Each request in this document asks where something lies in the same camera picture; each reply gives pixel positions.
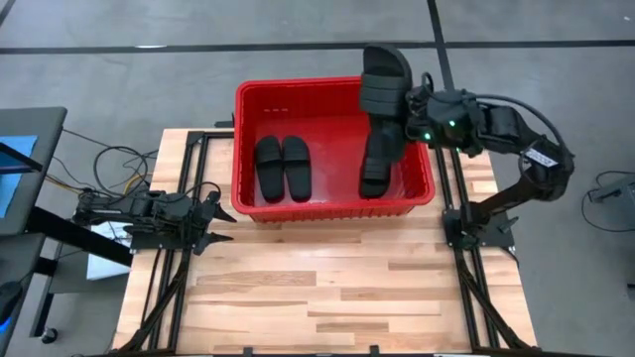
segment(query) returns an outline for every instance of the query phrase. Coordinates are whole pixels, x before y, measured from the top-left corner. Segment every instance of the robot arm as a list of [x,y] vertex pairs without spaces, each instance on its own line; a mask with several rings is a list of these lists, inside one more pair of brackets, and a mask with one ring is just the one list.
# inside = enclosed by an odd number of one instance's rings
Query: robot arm
[[79,225],[105,221],[131,223],[124,229],[135,240],[149,242],[148,248],[160,245],[169,249],[193,249],[200,255],[211,243],[232,240],[213,232],[207,233],[213,218],[236,220],[220,207],[220,193],[212,191],[203,202],[194,202],[182,193],[135,191],[122,197],[103,197],[94,191],[79,196],[72,220]]
[[[523,106],[554,133],[557,143],[533,131],[511,106],[481,102],[507,101]],[[460,150],[474,157],[483,150],[519,156],[521,177],[514,185],[482,202],[471,202],[462,210],[466,232],[487,224],[493,215],[531,199],[560,198],[573,173],[573,155],[558,130],[538,110],[513,98],[478,95],[466,90],[434,92],[432,78],[424,73],[423,84],[411,90],[406,100],[410,116],[406,136],[431,148]]]

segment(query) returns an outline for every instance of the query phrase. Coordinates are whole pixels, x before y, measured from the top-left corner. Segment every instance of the red plastic bin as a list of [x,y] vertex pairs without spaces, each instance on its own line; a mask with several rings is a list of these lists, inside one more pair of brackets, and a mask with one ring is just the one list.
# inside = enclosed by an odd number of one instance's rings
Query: red plastic bin
[[[376,217],[405,214],[435,195],[428,151],[409,145],[392,166],[384,196],[359,196],[368,116],[359,109],[359,76],[244,82],[236,90],[233,177],[234,208],[256,222]],[[267,135],[280,142],[296,135],[311,154],[313,195],[308,202],[285,198],[270,204],[260,193],[254,147]]]

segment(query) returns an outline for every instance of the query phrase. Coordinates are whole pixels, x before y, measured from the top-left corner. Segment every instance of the gray floor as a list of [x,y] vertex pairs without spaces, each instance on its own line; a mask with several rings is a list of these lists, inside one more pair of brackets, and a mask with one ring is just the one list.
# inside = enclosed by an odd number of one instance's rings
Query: gray floor
[[[635,39],[630,0],[441,0],[447,41]],[[0,29],[0,47],[196,45],[301,41],[431,41],[426,1],[361,0],[17,0]],[[415,73],[438,82],[433,50],[408,50]],[[455,85],[507,94],[541,109],[576,154],[566,196],[515,210],[521,275],[539,343],[549,350],[631,356],[635,350],[635,234],[595,230],[580,199],[605,170],[635,171],[630,124],[635,48],[451,50]],[[63,105],[65,126],[113,145],[156,149],[169,127],[227,120],[235,88],[247,79],[357,74],[361,51],[224,54],[0,56],[0,107]],[[528,116],[536,128],[539,124]],[[56,156],[93,182],[100,150],[64,134]],[[104,180],[126,173],[105,158]],[[493,156],[501,186],[516,162]],[[68,179],[58,164],[51,172]],[[71,193],[46,185],[39,205],[69,217]],[[611,204],[589,208],[609,227],[634,224]],[[100,353],[112,336],[123,292],[56,297],[49,325],[63,337],[43,346],[27,337],[35,280],[8,356]]]

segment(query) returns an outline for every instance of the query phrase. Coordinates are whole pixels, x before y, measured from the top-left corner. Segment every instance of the sticker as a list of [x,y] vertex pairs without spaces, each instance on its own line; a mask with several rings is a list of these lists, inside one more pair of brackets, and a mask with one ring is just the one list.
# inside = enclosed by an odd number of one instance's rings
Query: sticker
[[529,149],[525,153],[525,156],[546,168],[551,168],[558,164],[558,162],[554,161],[548,156],[537,152],[535,149]]

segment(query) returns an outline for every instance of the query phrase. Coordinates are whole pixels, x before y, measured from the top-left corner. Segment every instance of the wooden table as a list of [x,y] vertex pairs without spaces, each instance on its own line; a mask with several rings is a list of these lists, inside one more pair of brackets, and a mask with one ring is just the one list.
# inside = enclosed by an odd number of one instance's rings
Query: wooden table
[[[188,130],[164,132],[152,189],[177,190]],[[372,344],[382,352],[469,351],[453,254],[441,227],[434,153],[437,196],[407,216],[259,225],[230,203],[233,140],[214,139],[208,152],[203,180],[220,185],[221,204],[238,223],[213,221],[214,232],[235,241],[209,246],[190,263],[178,353],[241,353],[244,346],[256,353],[347,353],[367,352]],[[461,159],[470,199],[496,192],[487,155]],[[192,160],[190,178],[195,165]],[[451,163],[446,166],[453,182]],[[201,196],[210,189],[204,186]],[[481,253],[492,302],[535,344],[515,262],[497,248]],[[134,258],[115,348],[139,327],[155,254]],[[482,312],[474,306],[486,345]],[[167,345],[169,321],[164,318],[160,347]]]

